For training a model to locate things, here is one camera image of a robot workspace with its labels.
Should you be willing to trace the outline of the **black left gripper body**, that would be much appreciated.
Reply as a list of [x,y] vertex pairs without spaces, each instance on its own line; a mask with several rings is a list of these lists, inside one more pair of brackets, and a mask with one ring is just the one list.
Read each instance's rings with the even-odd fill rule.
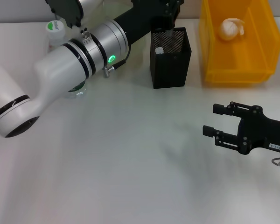
[[167,0],[134,0],[133,7],[114,19],[124,31],[128,45],[132,45],[151,32],[151,18],[167,16]]

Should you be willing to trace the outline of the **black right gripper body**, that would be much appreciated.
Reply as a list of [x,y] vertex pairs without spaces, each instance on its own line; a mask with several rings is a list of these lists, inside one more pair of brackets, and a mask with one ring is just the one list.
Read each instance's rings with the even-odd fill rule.
[[237,107],[238,152],[249,154],[255,148],[265,148],[280,153],[280,121],[270,119],[261,106]]

